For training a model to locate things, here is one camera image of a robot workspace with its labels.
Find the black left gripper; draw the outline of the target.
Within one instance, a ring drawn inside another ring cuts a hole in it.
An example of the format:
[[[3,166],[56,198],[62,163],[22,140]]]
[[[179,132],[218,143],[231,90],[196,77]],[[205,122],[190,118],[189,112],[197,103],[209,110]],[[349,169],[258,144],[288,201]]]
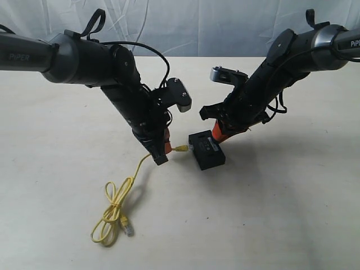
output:
[[[168,109],[152,97],[152,91],[145,84],[135,87],[128,85],[107,85],[102,92],[118,110],[132,129],[136,139],[150,153],[157,165],[168,161],[172,151],[168,129]]]

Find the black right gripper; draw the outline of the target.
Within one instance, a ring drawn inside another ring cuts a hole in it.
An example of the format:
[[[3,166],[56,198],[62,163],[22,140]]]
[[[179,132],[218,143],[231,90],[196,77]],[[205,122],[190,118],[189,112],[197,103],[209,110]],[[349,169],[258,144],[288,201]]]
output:
[[[222,143],[255,124],[268,123],[276,114],[283,114],[283,91],[284,69],[260,66],[244,84],[234,86],[223,102],[203,106],[199,114],[202,120],[217,119],[212,136]]]

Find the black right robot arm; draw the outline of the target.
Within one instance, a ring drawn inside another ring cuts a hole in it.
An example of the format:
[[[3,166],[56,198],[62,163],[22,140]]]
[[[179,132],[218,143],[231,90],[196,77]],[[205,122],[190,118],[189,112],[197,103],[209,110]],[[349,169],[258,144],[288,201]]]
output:
[[[212,81],[234,89],[224,101],[203,106],[200,116],[216,120],[212,135],[223,142],[253,125],[270,122],[276,114],[287,113],[286,88],[311,72],[338,70],[348,62],[359,62],[359,29],[329,23],[315,25],[303,34],[286,29],[251,76],[220,66],[212,68]]]

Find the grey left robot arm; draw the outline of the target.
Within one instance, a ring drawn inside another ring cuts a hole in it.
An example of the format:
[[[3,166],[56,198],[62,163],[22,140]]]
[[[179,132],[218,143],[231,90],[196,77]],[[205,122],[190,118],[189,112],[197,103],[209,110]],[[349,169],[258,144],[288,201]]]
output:
[[[125,42],[99,43],[68,30],[46,42],[3,31],[1,70],[39,72],[52,83],[101,88],[154,162],[167,162],[165,138],[170,116],[141,82]]]

